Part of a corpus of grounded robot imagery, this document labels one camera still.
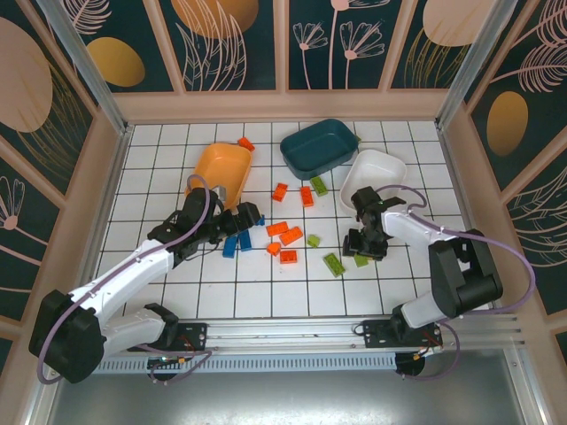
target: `blue block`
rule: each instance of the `blue block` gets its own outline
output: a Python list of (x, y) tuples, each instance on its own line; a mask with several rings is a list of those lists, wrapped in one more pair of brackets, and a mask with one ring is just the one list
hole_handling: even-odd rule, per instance
[(236, 236), (226, 238), (224, 241), (224, 248), (222, 248), (222, 256), (225, 259), (234, 258), (234, 252), (237, 250), (237, 241), (238, 238)]
[(248, 230), (238, 235), (238, 242), (240, 243), (240, 251), (249, 251), (252, 249), (252, 242), (250, 242), (250, 233), (248, 233)]

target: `toy brick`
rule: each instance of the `toy brick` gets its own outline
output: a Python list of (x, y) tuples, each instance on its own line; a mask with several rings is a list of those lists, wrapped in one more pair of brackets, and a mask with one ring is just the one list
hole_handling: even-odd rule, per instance
[(240, 146), (242, 146), (243, 148), (246, 148), (250, 152), (252, 152), (254, 149), (256, 149), (256, 148), (254, 148), (254, 145), (251, 144), (250, 141), (246, 137), (238, 139), (238, 144)]
[(298, 262), (298, 252), (297, 251), (281, 251), (280, 252), (280, 263), (282, 264), (292, 264)]
[(322, 259), (329, 268), (330, 272), (333, 273), (333, 276), (339, 277), (346, 271), (335, 254), (331, 253), (329, 255), (325, 255)]
[(325, 183), (322, 182), (321, 177), (319, 177), (318, 175), (313, 179), (311, 179), (310, 181), (311, 181), (311, 186), (313, 187), (313, 190), (315, 191), (318, 197), (323, 197), (329, 193), (327, 187), (325, 186)]
[(268, 236), (276, 236), (287, 232), (289, 228), (287, 227), (287, 221), (282, 221), (281, 223), (266, 226), (266, 230), (268, 231)]
[(354, 263), (357, 267), (364, 267), (369, 264), (369, 258), (363, 255), (354, 254)]
[(250, 233), (248, 233), (248, 230), (238, 234), (238, 243), (240, 243), (240, 251), (249, 251), (252, 249), (252, 242), (250, 242)]
[(287, 192), (287, 184), (277, 183), (276, 191), (272, 198), (277, 202), (282, 202), (285, 197), (285, 193)]
[(313, 194), (311, 193), (311, 189), (308, 186), (303, 186), (301, 188), (301, 202), (303, 202), (303, 206), (313, 206)]
[(307, 245), (311, 246), (312, 248), (317, 248), (321, 243), (321, 239), (315, 235), (309, 235), (307, 238)]
[(303, 236), (303, 232), (297, 226), (288, 230), (287, 232), (280, 235), (280, 241), (283, 243), (283, 246), (287, 246), (290, 243), (293, 243), (300, 239)]
[(274, 243), (271, 243), (270, 245), (268, 245), (268, 248), (266, 248), (266, 251), (268, 251), (274, 257), (277, 257), (277, 254), (280, 252), (281, 249), (282, 249), (282, 245), (280, 245), (280, 243), (278, 243), (278, 242), (274, 242)]
[(236, 236), (227, 237), (224, 241), (224, 248), (222, 248), (222, 256), (225, 259), (233, 259), (234, 253), (237, 250), (237, 241), (238, 238)]

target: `orange block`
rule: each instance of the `orange block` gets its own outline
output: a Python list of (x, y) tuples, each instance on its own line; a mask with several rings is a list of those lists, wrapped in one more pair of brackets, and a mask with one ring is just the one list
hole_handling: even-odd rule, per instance
[(277, 183), (276, 191), (274, 192), (274, 195), (272, 195), (272, 198), (274, 198), (275, 201), (282, 202), (286, 192), (287, 184)]
[(292, 242), (297, 241), (303, 236), (303, 232), (300, 228), (295, 227), (291, 230), (288, 230), (284, 234), (280, 235), (280, 241), (282, 241), (283, 246), (287, 246)]
[(266, 230), (268, 231), (268, 236), (276, 236), (287, 232), (289, 228), (287, 227), (287, 221), (282, 221), (281, 223), (266, 226)]
[(240, 146), (242, 146), (243, 148), (246, 148), (250, 152), (252, 152), (254, 149), (256, 149), (256, 148), (254, 148), (254, 145), (251, 144), (250, 141), (246, 137), (243, 137), (242, 139), (238, 139), (238, 144)]
[(280, 252), (280, 263), (282, 264), (292, 264), (298, 262), (298, 252), (297, 251), (282, 251)]
[(282, 248), (282, 245), (280, 245), (278, 242), (274, 242), (274, 243), (271, 243), (270, 245), (268, 245), (268, 248), (266, 248), (266, 251), (268, 251), (274, 257), (277, 257), (277, 254), (279, 253), (281, 248)]
[(303, 202), (303, 206), (313, 206), (313, 194), (311, 193), (311, 188), (308, 186), (303, 186), (301, 188), (301, 201)]

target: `white tile floor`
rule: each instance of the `white tile floor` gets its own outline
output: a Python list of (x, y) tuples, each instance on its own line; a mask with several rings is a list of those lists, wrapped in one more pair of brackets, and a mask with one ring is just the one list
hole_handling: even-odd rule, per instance
[[(392, 239), (388, 256), (358, 268), (342, 258), (339, 247), (349, 228), (357, 227), (338, 207), (338, 191), (353, 159), (322, 175), (330, 193), (315, 197), (303, 208), (299, 188), (308, 182), (295, 178), (279, 150), (284, 137), (310, 125), (307, 121), (137, 126), (122, 172), (97, 273), (101, 275), (126, 258), (147, 233), (183, 201), (185, 179), (210, 143), (235, 143), (243, 135), (255, 145), (252, 171), (241, 201), (254, 202), (267, 224), (286, 220), (306, 236), (321, 237), (317, 249), (305, 238), (289, 246), (298, 250), (298, 263), (280, 265), (265, 251), (266, 229), (251, 229), (252, 251), (237, 251), (225, 259), (221, 249), (183, 262), (166, 278), (145, 287), (125, 306), (130, 313), (158, 302), (183, 319), (344, 316), (390, 313), (430, 288), (427, 258)], [(408, 164), (406, 183), (424, 188), (436, 222), (463, 228), (445, 159), (432, 122), (346, 121), (361, 139), (359, 151), (376, 149)], [(289, 186), (282, 203), (272, 201), (277, 183)], [(400, 196), (410, 200), (404, 194)], [(322, 261), (333, 252), (346, 272), (334, 278)]]

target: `green block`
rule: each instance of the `green block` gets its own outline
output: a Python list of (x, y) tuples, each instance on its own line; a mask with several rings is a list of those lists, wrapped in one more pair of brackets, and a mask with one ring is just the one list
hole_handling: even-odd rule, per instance
[(307, 245), (312, 248), (318, 247), (319, 243), (321, 243), (321, 239), (315, 235), (309, 235), (309, 237), (307, 238)]
[(339, 277), (346, 271), (340, 261), (338, 261), (338, 258), (335, 254), (325, 255), (322, 259), (329, 268), (330, 272), (333, 273), (333, 276)]
[(354, 263), (357, 267), (364, 267), (369, 264), (369, 258), (362, 255), (354, 254)]
[(311, 179), (310, 181), (311, 181), (311, 186), (313, 186), (313, 190), (315, 191), (318, 197), (322, 197), (329, 193), (327, 187), (325, 186), (325, 183), (322, 182), (321, 177), (319, 177), (318, 175), (313, 179)]

